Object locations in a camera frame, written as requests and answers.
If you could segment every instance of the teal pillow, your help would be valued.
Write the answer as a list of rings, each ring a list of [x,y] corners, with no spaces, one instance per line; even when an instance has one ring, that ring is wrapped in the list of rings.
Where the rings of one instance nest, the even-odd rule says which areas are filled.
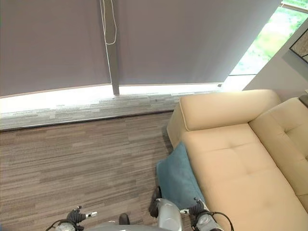
[[[162,197],[175,203],[179,209],[195,205],[195,197],[205,201],[182,142],[165,160],[156,164],[156,173]]]

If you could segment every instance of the green foliage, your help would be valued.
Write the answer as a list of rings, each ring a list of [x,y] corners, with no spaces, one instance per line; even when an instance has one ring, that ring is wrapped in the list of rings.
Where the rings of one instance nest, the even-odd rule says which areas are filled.
[[[308,8],[308,0],[284,0],[283,2],[299,7]]]
[[[307,7],[308,0],[286,0]],[[308,18],[308,14],[278,7],[232,74],[256,74]]]

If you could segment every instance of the sofa backrest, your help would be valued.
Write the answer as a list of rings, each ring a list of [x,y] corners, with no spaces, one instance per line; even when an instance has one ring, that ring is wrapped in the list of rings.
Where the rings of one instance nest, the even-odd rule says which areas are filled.
[[[217,92],[181,97],[180,109],[187,131],[244,124],[280,104],[272,90]]]
[[[249,122],[308,212],[308,108],[289,99]]]

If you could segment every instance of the beige sofa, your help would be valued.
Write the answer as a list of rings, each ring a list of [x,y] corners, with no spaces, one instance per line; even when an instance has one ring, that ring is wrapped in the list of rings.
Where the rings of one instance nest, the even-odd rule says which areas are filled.
[[[236,231],[308,231],[308,108],[271,90],[180,99],[167,127],[185,143],[210,210]],[[224,230],[224,217],[216,215]]]

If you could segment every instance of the gray window shade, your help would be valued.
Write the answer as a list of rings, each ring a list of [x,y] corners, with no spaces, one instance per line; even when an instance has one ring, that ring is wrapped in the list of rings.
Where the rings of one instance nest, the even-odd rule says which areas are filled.
[[[98,0],[1,0],[0,94],[109,83]]]
[[[120,84],[222,82],[280,0],[119,0]]]

